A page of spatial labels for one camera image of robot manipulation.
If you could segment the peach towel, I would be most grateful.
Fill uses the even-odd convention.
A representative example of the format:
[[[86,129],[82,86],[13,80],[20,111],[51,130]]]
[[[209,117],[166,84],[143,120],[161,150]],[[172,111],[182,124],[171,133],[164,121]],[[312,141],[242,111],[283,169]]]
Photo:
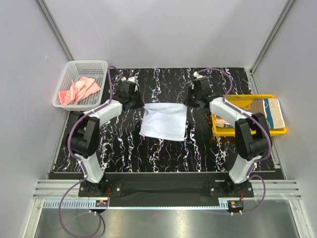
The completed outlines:
[[[222,118],[215,118],[215,125],[221,128],[230,128],[232,125]]]

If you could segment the light blue cloth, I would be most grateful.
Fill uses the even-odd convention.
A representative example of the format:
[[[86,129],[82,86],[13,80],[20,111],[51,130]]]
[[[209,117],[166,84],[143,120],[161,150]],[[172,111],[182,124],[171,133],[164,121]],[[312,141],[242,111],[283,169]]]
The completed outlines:
[[[169,141],[184,141],[187,107],[179,103],[144,105],[140,135]]]

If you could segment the yellow cloth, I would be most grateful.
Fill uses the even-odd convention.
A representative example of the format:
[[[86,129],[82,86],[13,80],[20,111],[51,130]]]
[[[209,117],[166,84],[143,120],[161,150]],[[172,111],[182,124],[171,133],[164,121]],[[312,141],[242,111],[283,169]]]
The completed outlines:
[[[252,95],[229,95],[226,99],[247,112],[253,114],[262,113],[266,117],[263,98]]]

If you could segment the pink striped cloth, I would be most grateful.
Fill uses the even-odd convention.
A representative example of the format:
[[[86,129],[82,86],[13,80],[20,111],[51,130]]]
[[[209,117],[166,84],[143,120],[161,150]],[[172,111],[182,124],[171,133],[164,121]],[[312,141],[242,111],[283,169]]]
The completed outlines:
[[[95,79],[81,77],[76,83],[72,81],[71,86],[66,91],[58,93],[59,102],[63,105],[77,105],[78,102],[84,100],[92,94],[101,90]]]

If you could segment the teal beige Doraemon towel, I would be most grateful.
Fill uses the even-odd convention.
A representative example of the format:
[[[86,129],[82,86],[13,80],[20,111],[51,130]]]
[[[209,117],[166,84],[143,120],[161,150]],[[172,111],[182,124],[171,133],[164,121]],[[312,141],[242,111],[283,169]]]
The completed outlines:
[[[264,112],[269,129],[282,129],[285,127],[279,100],[277,98],[265,98]]]

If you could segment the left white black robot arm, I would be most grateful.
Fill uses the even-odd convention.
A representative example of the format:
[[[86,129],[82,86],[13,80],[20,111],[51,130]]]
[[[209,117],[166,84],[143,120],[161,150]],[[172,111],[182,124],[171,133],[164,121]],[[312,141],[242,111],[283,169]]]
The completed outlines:
[[[86,112],[73,112],[68,121],[65,146],[83,171],[81,196],[102,196],[110,193],[106,177],[97,158],[100,128],[128,110],[144,106],[135,76],[124,78],[120,89],[110,100]]]

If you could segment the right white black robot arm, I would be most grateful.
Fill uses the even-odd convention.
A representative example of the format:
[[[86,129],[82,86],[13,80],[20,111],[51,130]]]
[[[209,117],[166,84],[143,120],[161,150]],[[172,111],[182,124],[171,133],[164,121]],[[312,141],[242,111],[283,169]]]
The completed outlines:
[[[254,165],[270,156],[272,143],[265,115],[245,111],[223,96],[213,94],[205,77],[193,80],[184,104],[220,116],[235,129],[237,158],[227,178],[220,185],[220,192],[228,196],[238,196],[247,186]]]

